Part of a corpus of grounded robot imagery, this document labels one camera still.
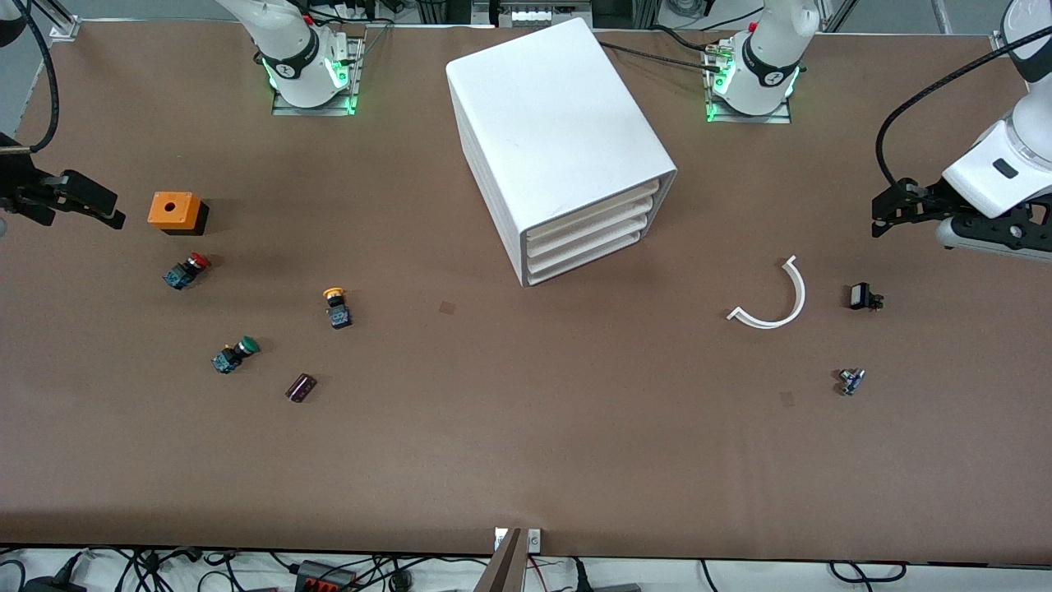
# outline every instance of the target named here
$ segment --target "battery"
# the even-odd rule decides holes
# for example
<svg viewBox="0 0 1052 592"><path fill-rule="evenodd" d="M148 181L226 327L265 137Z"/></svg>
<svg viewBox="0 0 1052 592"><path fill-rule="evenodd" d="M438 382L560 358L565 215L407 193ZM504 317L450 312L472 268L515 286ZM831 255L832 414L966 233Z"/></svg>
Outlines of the battery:
<svg viewBox="0 0 1052 592"><path fill-rule="evenodd" d="M303 400L307 399L307 394L310 393L316 385L318 385L318 381L315 381L313 376L301 374L296 380L296 383L292 383L292 386L288 388L288 391L285 392L285 396L292 403L303 403Z"/></svg>

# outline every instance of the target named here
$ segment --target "orange and black box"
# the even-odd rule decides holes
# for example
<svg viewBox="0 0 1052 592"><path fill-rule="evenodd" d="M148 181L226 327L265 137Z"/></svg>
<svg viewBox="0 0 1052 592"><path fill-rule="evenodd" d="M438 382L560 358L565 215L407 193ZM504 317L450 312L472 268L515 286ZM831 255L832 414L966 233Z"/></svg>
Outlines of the orange and black box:
<svg viewBox="0 0 1052 592"><path fill-rule="evenodd" d="M208 205L189 191L159 190L154 193L146 221L165 233L201 236L208 221Z"/></svg>

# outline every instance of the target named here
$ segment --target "red cable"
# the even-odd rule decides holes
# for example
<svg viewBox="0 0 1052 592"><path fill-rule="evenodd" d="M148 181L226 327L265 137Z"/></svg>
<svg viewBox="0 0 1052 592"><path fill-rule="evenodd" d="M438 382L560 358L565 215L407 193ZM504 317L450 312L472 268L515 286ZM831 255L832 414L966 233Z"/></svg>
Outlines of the red cable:
<svg viewBox="0 0 1052 592"><path fill-rule="evenodd" d="M544 574L541 573L541 566L537 565L537 559L533 557L529 558L529 563L533 565L533 573L537 574L537 578L541 581L541 591L548 592L548 585L544 583Z"/></svg>

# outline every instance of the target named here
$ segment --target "white floor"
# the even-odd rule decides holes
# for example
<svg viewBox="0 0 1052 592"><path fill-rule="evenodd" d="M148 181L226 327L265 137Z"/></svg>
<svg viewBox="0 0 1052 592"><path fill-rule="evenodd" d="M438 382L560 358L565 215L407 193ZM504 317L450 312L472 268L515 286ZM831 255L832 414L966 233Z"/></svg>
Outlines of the white floor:
<svg viewBox="0 0 1052 592"><path fill-rule="evenodd" d="M15 551L0 559L18 559L25 565L29 578L55 575L77 550L36 549ZM81 557L74 571L73 583L88 591L114 590L127 560L112 551L93 551L92 557ZM319 555L280 553L285 563L305 559L338 566L365 555ZM576 585L576 572L571 560L559 557L539 557L548 591L558 591ZM710 592L702 575L701 565L686 559L592 559L585 558L589 580L594 588L622 584L636 584L643 592ZM278 588L290 591L295 576L279 566L266 553L243 553L231 563L239 584L248 591ZM713 584L720 592L835 592L852 589L864 590L862 585L851 586L835 579L829 566L822 563L784 562L708 562ZM871 576L886 576L897 568L863 565ZM201 577L217 569L204 562L191 564L174 559L165 564L161 575L175 592L198 590ZM443 563L430 560L412 568L413 592L450 592L473 590L484 567L473 563ZM842 567L848 575L850 568ZM544 592L535 574L526 574L524 592ZM134 573L125 578L125 589L135 590L138 581ZM911 566L906 576L893 584L875 584L875 592L1048 592L1052 590L1052 571L1048 569L962 568ZM18 570L13 566L0 568L0 590L18 589ZM215 575L204 580L203 591L230 592L226 578ZM377 584L366 592L385 592Z"/></svg>

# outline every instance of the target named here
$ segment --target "gray floor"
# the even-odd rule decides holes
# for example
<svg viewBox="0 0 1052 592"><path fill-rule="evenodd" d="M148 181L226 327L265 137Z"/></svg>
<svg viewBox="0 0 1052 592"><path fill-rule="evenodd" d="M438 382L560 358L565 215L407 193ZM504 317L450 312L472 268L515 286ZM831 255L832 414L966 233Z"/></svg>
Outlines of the gray floor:
<svg viewBox="0 0 1052 592"><path fill-rule="evenodd" d="M933 5L945 6L946 22L956 35L987 35L999 28L1010 0L859 0L845 22L845 33L939 33ZM214 0L64 0L82 18L204 18L228 19ZM674 27L701 28L745 14L761 0L716 0L704 19L686 19L663 6L660 21ZM727 25L744 27L747 20ZM42 26L46 32L50 26ZM13 134L40 69L40 55L28 33L0 49L0 131Z"/></svg>

